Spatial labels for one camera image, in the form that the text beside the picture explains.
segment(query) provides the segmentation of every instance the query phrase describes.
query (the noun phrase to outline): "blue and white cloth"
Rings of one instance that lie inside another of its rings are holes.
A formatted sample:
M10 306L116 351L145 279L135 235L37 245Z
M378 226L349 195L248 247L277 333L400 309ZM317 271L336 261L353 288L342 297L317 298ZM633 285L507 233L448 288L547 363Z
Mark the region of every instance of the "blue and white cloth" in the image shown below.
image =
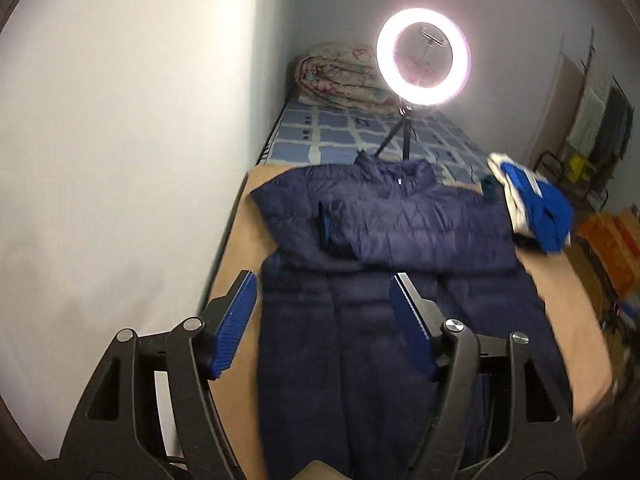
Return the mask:
M535 238L545 252L561 251L570 241L574 220L574 210L562 192L503 153L492 153L487 163L504 187L513 232Z
M397 114L371 114L305 105L291 100L261 157L261 164L352 164L360 151L373 154L398 122ZM436 179L447 184L479 184L490 174L487 154L443 113L413 120L417 139L410 158L431 163ZM402 159L402 135L386 147L381 158Z

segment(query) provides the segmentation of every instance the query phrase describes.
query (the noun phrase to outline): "ring light stand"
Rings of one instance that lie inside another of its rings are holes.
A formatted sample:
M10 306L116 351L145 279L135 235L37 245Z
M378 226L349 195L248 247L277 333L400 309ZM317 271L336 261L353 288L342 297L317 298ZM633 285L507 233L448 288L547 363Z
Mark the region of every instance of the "ring light stand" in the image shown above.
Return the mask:
M408 83L402 78L396 65L396 45L404 30L414 23L429 23L439 28L446 40L438 40L428 34L425 28L421 35L426 39L426 49L434 44L444 46L447 41L451 46L452 61L449 74L438 85L432 88L424 88ZM391 131L380 144L374 156L387 147L398 132L402 129L402 160L409 159L411 146L411 133L415 135L412 126L412 104L422 106L434 106L443 104L460 93L465 87L471 72L471 52L462 31L449 18L428 9L407 9L392 16L382 27L376 45L376 57L382 77L389 87L398 94L400 120L391 128Z

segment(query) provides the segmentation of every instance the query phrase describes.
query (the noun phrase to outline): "blue checkered bed sheet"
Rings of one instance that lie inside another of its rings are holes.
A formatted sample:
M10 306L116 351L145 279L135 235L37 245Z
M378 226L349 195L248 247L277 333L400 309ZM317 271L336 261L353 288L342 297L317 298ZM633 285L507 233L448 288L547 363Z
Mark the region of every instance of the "blue checkered bed sheet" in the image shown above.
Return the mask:
M260 158L260 164L351 164L364 150L374 153L398 115L374 115L359 110L309 106L291 100ZM426 158L436 177L447 183L478 184L490 170L486 153L443 113L414 120L411 158ZM402 159L402 135L381 158Z

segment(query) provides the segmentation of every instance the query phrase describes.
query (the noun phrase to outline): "navy puffer jacket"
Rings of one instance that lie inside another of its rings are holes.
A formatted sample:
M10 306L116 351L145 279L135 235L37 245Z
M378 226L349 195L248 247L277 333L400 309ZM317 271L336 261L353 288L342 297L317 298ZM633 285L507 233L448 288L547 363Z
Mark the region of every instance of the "navy puffer jacket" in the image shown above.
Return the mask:
M526 332L571 409L564 363L517 261L504 200L435 181L428 162L287 171L252 192L279 249L262 266L258 409L271 480L314 459L356 479L400 478L436 386L411 365L388 302L393 272L476 333ZM478 381L464 460L478 460Z

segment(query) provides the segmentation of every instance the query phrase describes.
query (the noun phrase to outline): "ring light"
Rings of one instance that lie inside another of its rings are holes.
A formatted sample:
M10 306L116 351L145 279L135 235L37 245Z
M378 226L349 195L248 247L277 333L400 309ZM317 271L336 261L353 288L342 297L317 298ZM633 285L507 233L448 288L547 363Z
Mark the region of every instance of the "ring light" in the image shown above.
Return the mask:
M432 88L412 85L402 78L396 65L396 45L402 32L414 23L429 23L447 37L453 54L451 70L440 84ZM376 57L382 77L402 99L416 105L443 104L460 93L471 72L471 51L465 35L449 18L428 9L407 9L389 18L380 31Z

